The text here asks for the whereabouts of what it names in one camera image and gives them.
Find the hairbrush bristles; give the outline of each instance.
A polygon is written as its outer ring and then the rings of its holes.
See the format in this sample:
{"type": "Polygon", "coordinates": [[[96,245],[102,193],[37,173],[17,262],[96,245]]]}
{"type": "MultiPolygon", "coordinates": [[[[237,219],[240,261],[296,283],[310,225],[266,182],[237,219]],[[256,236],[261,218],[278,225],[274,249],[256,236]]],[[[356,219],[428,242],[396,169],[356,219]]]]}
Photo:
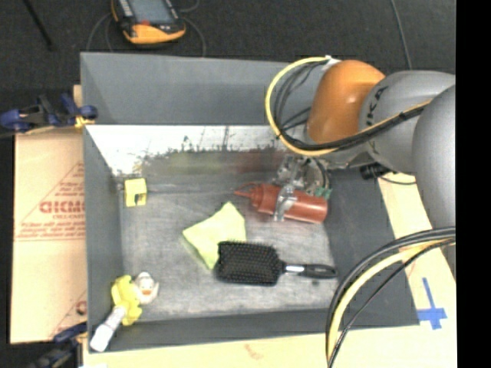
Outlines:
{"type": "Polygon", "coordinates": [[[221,281],[273,286],[283,262],[273,247],[237,241],[219,243],[216,276],[221,281]]]}

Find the electronic device screen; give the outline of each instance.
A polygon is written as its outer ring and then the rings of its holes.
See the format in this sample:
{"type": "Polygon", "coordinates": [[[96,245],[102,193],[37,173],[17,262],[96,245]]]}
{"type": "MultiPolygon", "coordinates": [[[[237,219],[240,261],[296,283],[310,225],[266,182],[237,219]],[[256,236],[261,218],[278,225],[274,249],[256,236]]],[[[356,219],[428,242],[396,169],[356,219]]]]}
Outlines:
{"type": "Polygon", "coordinates": [[[173,16],[163,0],[128,0],[138,22],[170,23],[173,16]]]}

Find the orange device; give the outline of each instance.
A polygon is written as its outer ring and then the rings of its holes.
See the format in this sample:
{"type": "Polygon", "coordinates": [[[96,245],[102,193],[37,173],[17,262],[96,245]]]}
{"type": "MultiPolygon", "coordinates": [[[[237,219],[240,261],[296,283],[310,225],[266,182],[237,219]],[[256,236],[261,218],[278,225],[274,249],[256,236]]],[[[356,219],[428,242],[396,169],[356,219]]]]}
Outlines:
{"type": "Polygon", "coordinates": [[[136,46],[159,46],[186,33],[170,0],[111,0],[111,11],[124,37],[136,46]]]}

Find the white toy handle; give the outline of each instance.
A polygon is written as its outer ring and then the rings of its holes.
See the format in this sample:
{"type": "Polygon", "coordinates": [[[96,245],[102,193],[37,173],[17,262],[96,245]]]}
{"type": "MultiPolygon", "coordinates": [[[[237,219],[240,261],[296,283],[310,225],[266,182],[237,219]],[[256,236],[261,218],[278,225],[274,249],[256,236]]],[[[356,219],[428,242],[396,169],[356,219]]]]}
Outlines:
{"type": "Polygon", "coordinates": [[[114,307],[104,323],[95,330],[90,342],[91,348],[97,352],[104,352],[125,316],[126,310],[123,307],[114,307]]]}

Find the hairbrush handle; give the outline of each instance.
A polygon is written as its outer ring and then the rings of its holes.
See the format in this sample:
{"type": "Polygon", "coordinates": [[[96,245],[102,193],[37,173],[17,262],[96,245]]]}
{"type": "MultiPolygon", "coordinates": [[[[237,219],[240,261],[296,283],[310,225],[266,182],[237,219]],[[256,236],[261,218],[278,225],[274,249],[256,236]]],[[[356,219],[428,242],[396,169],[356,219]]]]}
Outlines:
{"type": "Polygon", "coordinates": [[[308,278],[336,278],[338,271],[326,264],[285,264],[283,266],[284,273],[301,275],[308,278]]]}

